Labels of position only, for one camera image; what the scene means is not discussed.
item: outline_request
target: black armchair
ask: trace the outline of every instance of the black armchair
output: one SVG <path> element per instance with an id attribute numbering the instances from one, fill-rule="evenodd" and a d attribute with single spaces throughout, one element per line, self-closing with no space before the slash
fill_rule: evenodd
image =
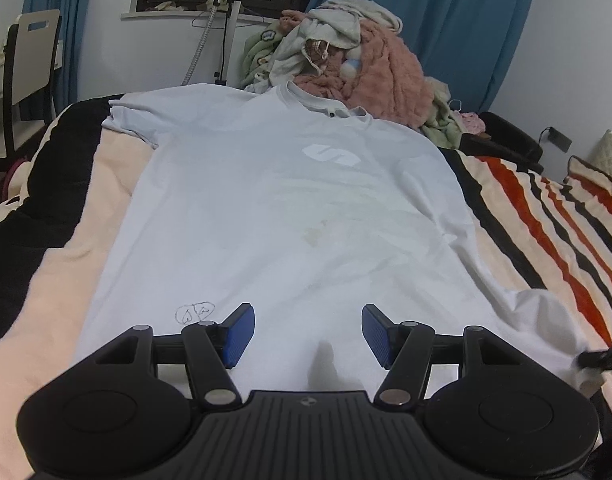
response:
<path id="1" fill-rule="evenodd" d="M 466 155 L 496 156 L 539 174 L 544 171 L 539 164 L 542 147 L 535 139 L 491 112 L 482 112 L 480 119 L 486 124 L 490 139 L 463 134 L 460 143 L 462 152 Z"/>

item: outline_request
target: pile of clothes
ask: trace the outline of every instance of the pile of clothes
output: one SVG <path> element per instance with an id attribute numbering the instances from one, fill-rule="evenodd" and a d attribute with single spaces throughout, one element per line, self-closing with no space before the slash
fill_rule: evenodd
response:
<path id="1" fill-rule="evenodd" d="M 292 80 L 312 95 L 362 107 L 422 131 L 437 146 L 458 148 L 469 127 L 482 129 L 481 120 L 450 109 L 448 85 L 424 78 L 398 36 L 401 29 L 397 16 L 371 0 L 329 0 L 308 13 L 284 10 L 244 45 L 241 87 L 263 93 Z"/>

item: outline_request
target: pink fleece garment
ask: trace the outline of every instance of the pink fleece garment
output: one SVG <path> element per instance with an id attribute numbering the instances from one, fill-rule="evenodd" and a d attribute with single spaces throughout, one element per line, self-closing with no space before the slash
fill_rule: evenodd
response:
<path id="1" fill-rule="evenodd" d="M 299 75 L 294 82 L 309 94 L 361 106 L 373 117 L 419 128 L 430 113 L 433 89 L 422 67 L 395 33 L 372 20 L 361 20 L 362 66 L 353 80 L 343 81 L 343 51 L 331 54 L 322 75 Z"/>

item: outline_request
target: plaid fabric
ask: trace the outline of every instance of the plaid fabric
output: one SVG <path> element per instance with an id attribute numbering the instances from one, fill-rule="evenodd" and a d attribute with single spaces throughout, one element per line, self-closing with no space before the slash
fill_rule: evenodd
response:
<path id="1" fill-rule="evenodd" d="M 612 179 L 573 157 L 558 184 L 512 162 L 442 150 L 462 187 L 481 255 L 507 288 L 546 288 L 593 350 L 612 345 Z M 612 411 L 612 374 L 602 393 Z"/>

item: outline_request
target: shirt logo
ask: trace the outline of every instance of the shirt logo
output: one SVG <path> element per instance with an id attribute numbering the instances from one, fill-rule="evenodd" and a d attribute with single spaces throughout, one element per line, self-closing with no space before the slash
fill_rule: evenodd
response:
<path id="1" fill-rule="evenodd" d="M 332 160 L 342 166 L 352 167 L 362 161 L 355 153 L 340 148 L 331 148 L 327 144 L 311 144 L 302 150 L 304 155 L 310 156 L 318 162 L 326 162 Z"/>

